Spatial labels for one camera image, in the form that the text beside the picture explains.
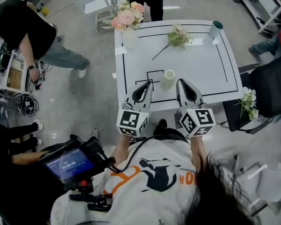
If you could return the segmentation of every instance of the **electronic equipment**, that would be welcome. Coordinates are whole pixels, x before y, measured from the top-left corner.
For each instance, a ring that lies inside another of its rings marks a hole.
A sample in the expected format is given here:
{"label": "electronic equipment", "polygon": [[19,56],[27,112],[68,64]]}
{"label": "electronic equipment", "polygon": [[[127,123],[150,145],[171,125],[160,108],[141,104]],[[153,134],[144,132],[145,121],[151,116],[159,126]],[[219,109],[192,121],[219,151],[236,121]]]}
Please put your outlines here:
{"label": "electronic equipment", "polygon": [[26,114],[33,114],[39,110],[38,101],[27,94],[22,94],[17,100],[18,113],[23,116]]}
{"label": "electronic equipment", "polygon": [[94,191],[92,177],[113,166],[115,158],[107,158],[95,138],[83,142],[78,136],[70,137],[67,142],[56,144],[39,161],[63,183],[66,191],[77,189],[80,192],[71,194],[70,199],[88,202],[89,210],[108,211],[112,194],[91,195]]}

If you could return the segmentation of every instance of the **white sneaker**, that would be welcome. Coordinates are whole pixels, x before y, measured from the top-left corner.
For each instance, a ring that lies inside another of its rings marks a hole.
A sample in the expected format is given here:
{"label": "white sneaker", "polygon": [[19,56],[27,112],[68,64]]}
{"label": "white sneaker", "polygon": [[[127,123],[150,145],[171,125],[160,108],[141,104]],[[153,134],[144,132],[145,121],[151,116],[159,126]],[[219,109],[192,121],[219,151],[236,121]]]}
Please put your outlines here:
{"label": "white sneaker", "polygon": [[38,144],[38,145],[43,145],[43,141],[40,140],[40,139],[38,138],[38,136],[33,135],[33,137],[35,137],[35,138],[37,139],[37,144]]}
{"label": "white sneaker", "polygon": [[33,122],[37,123],[38,130],[43,130],[44,129],[43,124],[38,119],[35,119]]}
{"label": "white sneaker", "polygon": [[84,70],[79,70],[79,77],[84,78],[86,73],[88,72],[89,65]]}

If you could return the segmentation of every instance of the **printed graphic on shirt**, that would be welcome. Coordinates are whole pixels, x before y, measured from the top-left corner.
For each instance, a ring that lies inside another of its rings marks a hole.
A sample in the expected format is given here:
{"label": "printed graphic on shirt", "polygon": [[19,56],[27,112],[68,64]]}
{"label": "printed graphic on shirt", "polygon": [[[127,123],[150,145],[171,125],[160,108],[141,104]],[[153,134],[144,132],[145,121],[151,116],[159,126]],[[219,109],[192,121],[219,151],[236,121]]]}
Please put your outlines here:
{"label": "printed graphic on shirt", "polygon": [[[173,162],[167,158],[162,160],[147,160],[145,158],[141,158],[139,160],[139,166],[133,165],[122,173],[112,172],[111,177],[120,178],[120,182],[116,184],[112,183],[112,191],[107,192],[104,188],[103,194],[115,194],[121,186],[140,173],[144,173],[148,176],[146,186],[140,189],[140,192],[146,192],[149,190],[164,192],[173,187],[177,182],[180,185],[195,185],[195,172],[190,169],[180,168],[180,166],[181,165],[173,165]],[[177,170],[173,169],[173,167],[177,167],[180,171],[183,171],[183,175],[181,175],[181,173],[177,174]]]}

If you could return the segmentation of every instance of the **pink flower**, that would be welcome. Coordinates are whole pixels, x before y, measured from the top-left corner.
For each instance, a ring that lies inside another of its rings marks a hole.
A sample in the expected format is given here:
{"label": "pink flower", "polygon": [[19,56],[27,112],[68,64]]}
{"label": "pink flower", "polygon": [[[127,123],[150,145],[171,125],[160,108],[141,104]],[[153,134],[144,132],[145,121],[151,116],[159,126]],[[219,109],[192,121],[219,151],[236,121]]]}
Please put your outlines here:
{"label": "pink flower", "polygon": [[114,19],[112,19],[112,21],[111,21],[111,25],[112,25],[112,27],[117,27],[118,25],[119,25],[119,21],[118,21],[118,18],[117,17],[115,17]]}
{"label": "pink flower", "polygon": [[124,10],[118,12],[118,21],[123,25],[131,25],[135,20],[135,16],[132,11]]}
{"label": "pink flower", "polygon": [[144,13],[145,11],[145,7],[143,5],[141,5],[140,3],[138,3],[136,6],[135,6],[135,9],[136,10],[139,10],[140,12]]}
{"label": "pink flower", "polygon": [[116,31],[123,31],[124,30],[124,26],[122,24],[119,24],[117,25],[115,28],[114,28]]}

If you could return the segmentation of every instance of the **human hand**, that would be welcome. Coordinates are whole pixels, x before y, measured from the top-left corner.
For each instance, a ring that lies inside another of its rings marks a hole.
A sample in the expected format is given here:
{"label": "human hand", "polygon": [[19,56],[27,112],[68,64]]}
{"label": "human hand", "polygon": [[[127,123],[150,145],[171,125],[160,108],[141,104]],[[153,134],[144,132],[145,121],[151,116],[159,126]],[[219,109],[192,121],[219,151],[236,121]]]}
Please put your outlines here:
{"label": "human hand", "polygon": [[34,67],[33,69],[29,70],[29,76],[33,82],[39,79],[39,70]]}

